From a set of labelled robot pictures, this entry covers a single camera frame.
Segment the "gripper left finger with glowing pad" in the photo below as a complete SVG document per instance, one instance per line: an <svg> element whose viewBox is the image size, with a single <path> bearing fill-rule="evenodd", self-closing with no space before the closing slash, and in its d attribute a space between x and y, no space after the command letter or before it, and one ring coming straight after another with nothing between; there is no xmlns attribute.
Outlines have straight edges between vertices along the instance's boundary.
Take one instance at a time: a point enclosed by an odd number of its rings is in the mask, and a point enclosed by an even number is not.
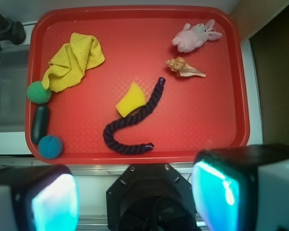
<svg viewBox="0 0 289 231"><path fill-rule="evenodd" d="M79 207L66 166L0 168L0 231L75 231Z"/></svg>

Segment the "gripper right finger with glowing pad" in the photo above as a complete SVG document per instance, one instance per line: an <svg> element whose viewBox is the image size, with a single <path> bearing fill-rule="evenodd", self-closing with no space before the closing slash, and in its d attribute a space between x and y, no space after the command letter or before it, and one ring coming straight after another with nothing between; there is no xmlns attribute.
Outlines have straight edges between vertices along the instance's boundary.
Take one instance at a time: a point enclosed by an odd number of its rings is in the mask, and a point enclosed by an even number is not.
<svg viewBox="0 0 289 231"><path fill-rule="evenodd" d="M289 145L200 151L191 184L211 231L289 231Z"/></svg>

